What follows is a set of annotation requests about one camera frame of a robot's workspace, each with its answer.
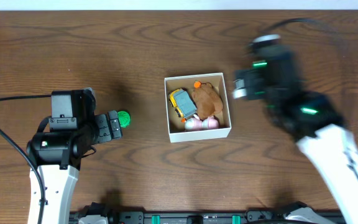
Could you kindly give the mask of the green ribbed round toy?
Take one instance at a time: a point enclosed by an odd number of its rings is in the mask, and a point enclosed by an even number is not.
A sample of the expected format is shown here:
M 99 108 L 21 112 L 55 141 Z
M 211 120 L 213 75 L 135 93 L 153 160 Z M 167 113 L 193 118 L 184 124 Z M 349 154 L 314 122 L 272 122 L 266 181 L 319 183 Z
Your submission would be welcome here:
M 122 128 L 126 128 L 130 125 L 131 123 L 131 116 L 128 112 L 126 111 L 118 111 L 117 112 L 117 116 L 118 116 L 118 120 L 120 122 L 120 126 Z

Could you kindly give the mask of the brown plush bear toy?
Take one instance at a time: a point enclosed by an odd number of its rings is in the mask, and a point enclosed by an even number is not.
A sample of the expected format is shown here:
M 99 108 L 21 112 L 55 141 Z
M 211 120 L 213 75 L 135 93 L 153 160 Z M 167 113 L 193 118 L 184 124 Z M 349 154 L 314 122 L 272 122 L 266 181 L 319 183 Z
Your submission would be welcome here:
M 210 83 L 195 81 L 191 97 L 200 119 L 215 116 L 223 110 L 223 101 Z

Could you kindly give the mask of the pink white plush toy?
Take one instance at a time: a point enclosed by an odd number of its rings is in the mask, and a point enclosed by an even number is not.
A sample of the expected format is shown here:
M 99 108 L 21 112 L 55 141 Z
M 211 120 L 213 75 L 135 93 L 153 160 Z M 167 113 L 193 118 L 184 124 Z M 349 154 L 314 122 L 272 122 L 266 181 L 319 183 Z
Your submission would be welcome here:
M 186 131 L 202 131 L 219 128 L 219 121 L 214 116 L 201 119 L 197 114 L 194 114 L 188 119 L 182 118 L 181 122 L 185 125 Z

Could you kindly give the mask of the yellow grey toy truck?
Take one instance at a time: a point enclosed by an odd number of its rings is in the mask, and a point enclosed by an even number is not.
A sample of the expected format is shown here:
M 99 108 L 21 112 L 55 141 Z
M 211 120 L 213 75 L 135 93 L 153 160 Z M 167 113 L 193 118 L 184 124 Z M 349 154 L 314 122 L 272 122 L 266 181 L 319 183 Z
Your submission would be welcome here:
M 182 88 L 172 91 L 168 95 L 168 102 L 174 107 L 177 116 L 182 119 L 188 119 L 197 111 L 188 92 Z

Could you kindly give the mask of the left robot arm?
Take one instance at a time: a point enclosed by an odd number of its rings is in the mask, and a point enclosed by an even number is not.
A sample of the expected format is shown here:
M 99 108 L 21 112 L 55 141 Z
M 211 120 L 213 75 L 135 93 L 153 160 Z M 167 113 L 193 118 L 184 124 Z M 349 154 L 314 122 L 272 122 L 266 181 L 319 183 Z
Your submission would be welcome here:
M 44 118 L 27 144 L 35 164 L 30 170 L 32 195 L 28 223 L 68 223 L 81 159 L 94 145 L 122 137 L 117 111 L 93 116 L 80 129 L 45 132 L 48 124 L 67 125 L 75 118 Z

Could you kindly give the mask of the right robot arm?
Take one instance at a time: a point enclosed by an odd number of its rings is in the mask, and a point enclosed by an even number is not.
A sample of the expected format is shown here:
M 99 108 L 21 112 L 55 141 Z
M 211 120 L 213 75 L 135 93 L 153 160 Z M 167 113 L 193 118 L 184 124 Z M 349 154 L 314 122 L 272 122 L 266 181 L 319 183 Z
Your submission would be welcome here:
M 314 165 L 346 223 L 358 223 L 358 148 L 329 98 L 308 90 L 296 72 L 237 70 L 234 97 L 264 100 L 272 123 Z

